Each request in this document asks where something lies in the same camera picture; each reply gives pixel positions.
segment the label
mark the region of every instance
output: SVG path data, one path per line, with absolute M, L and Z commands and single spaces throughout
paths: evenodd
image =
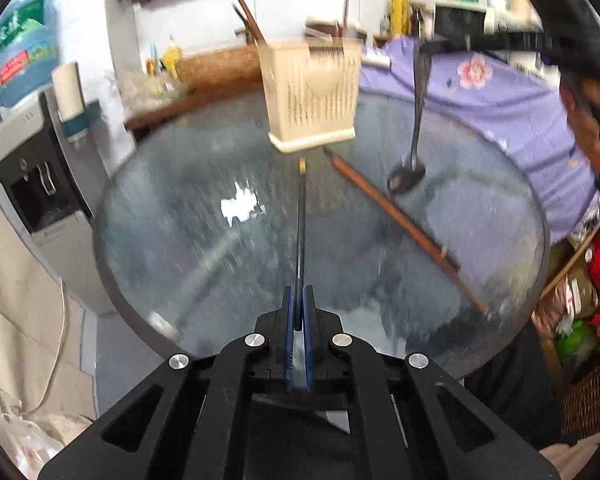
M 582 312 L 582 300 L 580 299 L 580 287 L 578 280 L 571 280 L 571 290 L 573 291 L 573 313 L 574 317 Z
M 0 67 L 0 92 L 4 86 L 18 74 L 38 61 L 52 59 L 56 48 L 49 41 L 40 41 L 29 50 L 23 50 Z
M 45 0 L 33 0 L 0 22 L 0 52 L 18 38 L 45 26 Z

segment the black metal bracket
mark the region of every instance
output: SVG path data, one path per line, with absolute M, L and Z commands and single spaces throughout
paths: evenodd
M 545 64 L 557 65 L 568 72 L 600 79 L 600 45 L 597 48 L 594 46 L 588 48 L 587 52 L 590 52 L 590 55 L 584 55 L 580 46 L 580 36 L 573 30 L 568 30 L 565 34 L 534 30 L 467 34 L 427 41 L 422 45 L 421 50 L 429 56 L 471 50 L 537 52 L 542 56 Z
M 163 363 L 52 459 L 40 479 L 241 479 L 254 395 L 288 391 L 290 294 L 287 287 L 279 309 L 218 355 L 178 354 Z M 344 333 L 337 315 L 315 308 L 311 286 L 303 295 L 312 387 L 346 398 L 357 478 L 558 479 L 434 362 L 377 353 Z

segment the wooden chopstick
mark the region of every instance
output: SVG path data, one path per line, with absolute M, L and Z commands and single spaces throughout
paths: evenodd
M 460 291 L 474 304 L 482 313 L 487 314 L 489 305 L 485 304 L 465 285 L 458 271 L 446 258 L 443 250 L 433 243 L 429 237 L 402 211 L 397 205 L 389 200 L 376 186 L 371 184 L 361 173 L 357 172 L 336 153 L 325 147 L 324 152 L 331 159 L 333 167 L 338 172 L 359 188 L 365 195 L 373 200 L 385 213 L 387 213 L 404 231 L 413 239 L 418 246 L 425 251 L 433 262 L 456 284 Z
M 258 27 L 258 24 L 256 23 L 251 11 L 249 10 L 247 3 L 244 0 L 238 0 L 238 3 L 244 11 L 249 30 L 253 34 L 253 39 L 256 40 L 256 43 L 266 44 L 267 42 L 264 40 L 264 36 L 262 35 L 262 32 L 260 31 L 260 28 Z
M 544 290 L 542 291 L 542 295 L 540 296 L 541 300 L 544 299 L 545 297 L 547 297 L 547 295 L 550 292 L 553 292 L 554 288 L 558 285 L 558 283 L 560 283 L 564 279 L 564 277 L 569 273 L 571 268 L 578 262 L 578 260 L 582 256 L 582 254 L 591 245 L 591 242 L 593 241 L 593 238 L 596 237 L 596 234 L 598 234 L 598 231 L 600 231 L 600 220 L 598 221 L 598 224 L 589 233 L 589 236 L 587 236 L 584 239 L 584 241 L 580 244 L 580 246 L 578 247 L 578 250 L 574 253 L 574 255 L 567 262 L 567 264 L 562 268 L 562 270 L 558 273 L 558 275 L 554 279 L 552 279 L 548 283 L 547 286 L 545 286 Z

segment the glass table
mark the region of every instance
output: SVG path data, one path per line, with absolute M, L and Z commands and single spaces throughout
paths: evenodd
M 281 306 L 294 279 L 300 156 L 317 308 L 378 351 L 425 353 L 456 378 L 512 341 L 539 299 L 549 240 L 529 182 L 496 144 L 425 112 L 426 177 L 396 201 L 448 248 L 490 306 L 483 316 L 321 148 L 280 153 L 268 126 L 261 94 L 202 108 L 164 126 L 113 178 L 94 250 L 114 305 L 149 346 L 212 355 Z M 384 189 L 410 145 L 413 105 L 361 93 L 355 127 L 355 140 L 330 147 Z

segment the blue gripper pad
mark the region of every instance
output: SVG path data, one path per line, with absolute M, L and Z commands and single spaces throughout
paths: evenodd
M 286 331 L 285 331 L 285 386 L 291 388 L 291 372 L 294 368 L 294 290 L 289 294 L 289 303 L 286 306 Z
M 314 390 L 314 342 L 311 333 L 311 320 L 309 319 L 309 303 L 306 296 L 306 287 L 302 288 L 302 333 L 304 334 L 304 368 L 306 371 L 306 389 Z

